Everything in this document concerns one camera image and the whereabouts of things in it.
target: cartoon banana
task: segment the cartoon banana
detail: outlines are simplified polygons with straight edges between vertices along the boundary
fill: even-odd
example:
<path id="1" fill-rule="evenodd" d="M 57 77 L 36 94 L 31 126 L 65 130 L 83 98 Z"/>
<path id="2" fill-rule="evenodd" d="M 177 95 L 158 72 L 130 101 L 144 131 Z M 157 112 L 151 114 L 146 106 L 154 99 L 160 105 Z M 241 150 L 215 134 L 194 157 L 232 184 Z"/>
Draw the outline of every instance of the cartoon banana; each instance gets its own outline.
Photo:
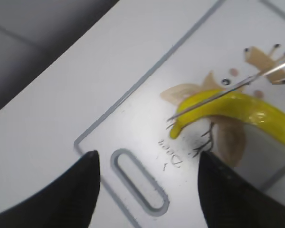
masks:
<path id="1" fill-rule="evenodd" d="M 208 90 L 190 96 L 180 103 L 177 112 L 179 113 L 221 91 Z M 176 119 L 170 131 L 170 137 L 176 139 L 182 129 L 190 123 L 214 115 L 234 118 L 251 124 L 285 145 L 285 113 L 258 98 L 239 92 L 231 92 L 181 115 Z"/>

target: gray surface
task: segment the gray surface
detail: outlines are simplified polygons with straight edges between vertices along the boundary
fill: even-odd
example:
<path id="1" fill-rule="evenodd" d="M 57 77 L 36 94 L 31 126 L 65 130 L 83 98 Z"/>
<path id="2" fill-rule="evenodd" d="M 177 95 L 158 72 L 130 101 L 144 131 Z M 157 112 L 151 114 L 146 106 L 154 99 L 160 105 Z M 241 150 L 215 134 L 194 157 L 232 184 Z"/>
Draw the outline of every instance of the gray surface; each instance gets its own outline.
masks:
<path id="1" fill-rule="evenodd" d="M 7 103 L 24 87 L 28 76 L 46 60 L 32 46 L 0 32 L 0 103 Z"/>
<path id="2" fill-rule="evenodd" d="M 282 9 L 280 9 L 277 5 L 275 5 L 269 0 L 260 0 L 260 2 L 285 20 L 285 12 Z"/>
<path id="3" fill-rule="evenodd" d="M 0 109 L 118 0 L 0 0 Z"/>

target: thin metal rod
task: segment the thin metal rod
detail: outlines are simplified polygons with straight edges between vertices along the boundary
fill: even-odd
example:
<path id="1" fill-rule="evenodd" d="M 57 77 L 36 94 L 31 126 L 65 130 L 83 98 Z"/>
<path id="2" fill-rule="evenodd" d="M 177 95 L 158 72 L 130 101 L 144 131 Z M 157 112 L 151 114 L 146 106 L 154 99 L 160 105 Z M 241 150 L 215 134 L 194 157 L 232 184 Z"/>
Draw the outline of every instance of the thin metal rod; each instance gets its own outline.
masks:
<path id="1" fill-rule="evenodd" d="M 170 124 L 168 127 L 166 127 L 166 130 L 171 128 L 173 125 L 175 125 L 175 123 Z"/>
<path id="2" fill-rule="evenodd" d="M 185 109 L 184 111 L 182 111 L 180 113 L 174 114 L 167 121 L 173 120 L 173 119 L 175 119 L 175 118 L 177 118 L 177 117 L 179 117 L 181 115 L 184 115 L 185 113 L 190 112 L 193 109 L 201 107 L 201 106 L 203 106 L 203 105 L 205 105 L 205 104 L 207 104 L 207 103 L 209 103 L 209 102 L 211 102 L 211 101 L 213 101 L 215 99 L 218 99 L 218 98 L 220 98 L 220 97 L 222 97 L 222 96 L 224 96 L 224 95 L 226 95 L 226 94 L 228 94 L 228 93 L 230 93 L 230 92 L 232 92 L 234 90 L 239 89 L 242 86 L 250 84 L 251 82 L 255 81 L 256 79 L 258 79 L 261 76 L 267 76 L 267 75 L 272 74 L 273 72 L 278 71 L 278 70 L 280 70 L 280 69 L 282 69 L 284 67 L 285 67 L 285 63 L 283 63 L 281 65 L 278 65 L 278 66 L 274 67 L 273 69 L 266 71 L 265 73 L 261 73 L 260 72 L 260 73 L 258 73 L 256 75 L 250 76 L 250 77 L 244 79 L 243 81 L 240 81 L 239 83 L 235 84 L 231 88 L 229 88 L 229 89 L 227 89 L 225 91 L 219 92 L 217 94 L 214 94 L 213 96 L 211 96 L 211 97 L 209 97 L 209 98 L 207 98 L 207 99 L 205 99 L 205 100 L 203 100 L 203 101 L 201 101 L 201 102 L 199 102 L 199 103 L 197 103 L 197 104 L 195 104 L 195 105 Z"/>

